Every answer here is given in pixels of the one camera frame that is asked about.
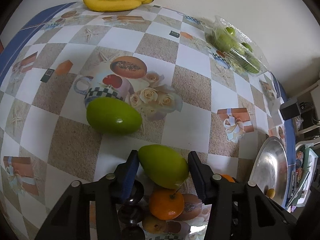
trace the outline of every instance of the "metal screw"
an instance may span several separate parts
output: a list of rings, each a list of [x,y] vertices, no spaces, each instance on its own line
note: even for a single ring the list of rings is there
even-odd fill
[[[110,179],[110,180],[112,180],[112,179],[114,179],[116,176],[113,174],[113,173],[108,173],[107,175],[106,175],[106,179]]]
[[[80,181],[79,180],[75,180],[71,183],[72,187],[78,187],[80,185]]]
[[[257,184],[256,184],[254,181],[249,180],[249,181],[248,181],[248,185],[249,185],[250,187],[255,187]]]
[[[213,178],[214,180],[220,180],[222,177],[221,177],[220,174],[213,174],[213,175],[212,175],[212,178]]]

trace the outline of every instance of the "metal bowl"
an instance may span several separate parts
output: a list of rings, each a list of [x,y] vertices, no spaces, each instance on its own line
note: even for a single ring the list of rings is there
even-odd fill
[[[288,163],[281,140],[269,137],[262,145],[254,163],[250,179],[265,194],[273,188],[276,192],[273,200],[282,205],[288,183]]]

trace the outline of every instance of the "tangerine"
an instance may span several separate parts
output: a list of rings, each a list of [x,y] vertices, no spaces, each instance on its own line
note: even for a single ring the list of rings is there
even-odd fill
[[[180,192],[175,192],[174,189],[158,189],[149,198],[151,214],[161,220],[174,219],[182,213],[183,209],[183,195]]]
[[[230,182],[235,182],[235,180],[228,174],[222,174],[222,177],[224,177],[225,179],[227,179]]]

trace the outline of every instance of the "white wall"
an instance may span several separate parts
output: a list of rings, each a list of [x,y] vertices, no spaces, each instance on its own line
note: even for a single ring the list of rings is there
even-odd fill
[[[35,14],[79,0],[23,0],[0,39],[5,46]],[[320,26],[302,0],[155,0],[195,17],[214,15],[232,22],[264,52],[270,70],[289,94],[316,80],[320,66]]]

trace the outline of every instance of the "printed tablecloth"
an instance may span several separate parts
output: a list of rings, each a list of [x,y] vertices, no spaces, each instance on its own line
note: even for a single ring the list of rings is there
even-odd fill
[[[99,13],[77,2],[42,24],[0,87],[0,209],[19,239],[35,238],[73,180],[100,179],[132,149],[162,144],[184,158],[194,150],[214,172],[242,181],[268,136],[285,145],[284,127],[268,110],[272,74],[241,71],[206,42],[208,33],[207,24],[153,4]],[[96,133],[85,103],[100,96],[136,108],[140,130]],[[141,167],[137,178],[149,195]],[[181,191],[196,194],[190,177]],[[189,225],[209,212],[203,206]]]

